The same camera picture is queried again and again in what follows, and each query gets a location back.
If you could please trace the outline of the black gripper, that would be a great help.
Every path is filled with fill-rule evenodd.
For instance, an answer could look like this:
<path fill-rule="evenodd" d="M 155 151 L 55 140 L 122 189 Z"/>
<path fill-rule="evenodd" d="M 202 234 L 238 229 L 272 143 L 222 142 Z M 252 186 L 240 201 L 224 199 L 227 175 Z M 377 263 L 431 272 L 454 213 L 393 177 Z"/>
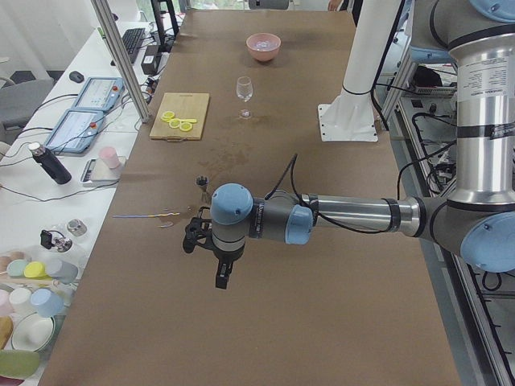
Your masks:
<path fill-rule="evenodd" d="M 218 260 L 218 269 L 216 272 L 216 288 L 226 290 L 230 274 L 233 270 L 233 263 L 237 261 L 243 254 L 243 249 L 235 251 L 215 250 L 214 255 Z"/>

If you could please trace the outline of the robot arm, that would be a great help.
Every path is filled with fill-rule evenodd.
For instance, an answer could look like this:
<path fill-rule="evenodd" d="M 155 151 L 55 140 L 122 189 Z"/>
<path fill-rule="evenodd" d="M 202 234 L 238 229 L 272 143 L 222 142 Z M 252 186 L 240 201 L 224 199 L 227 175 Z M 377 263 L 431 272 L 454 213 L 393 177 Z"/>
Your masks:
<path fill-rule="evenodd" d="M 207 246 L 225 288 L 247 238 L 305 244 L 317 224 L 364 234 L 432 240 L 482 270 L 514 267 L 514 4 L 418 1 L 413 41 L 449 52 L 458 70 L 455 190 L 445 198 L 358 199 L 273 191 L 236 183 L 212 196 Z"/>

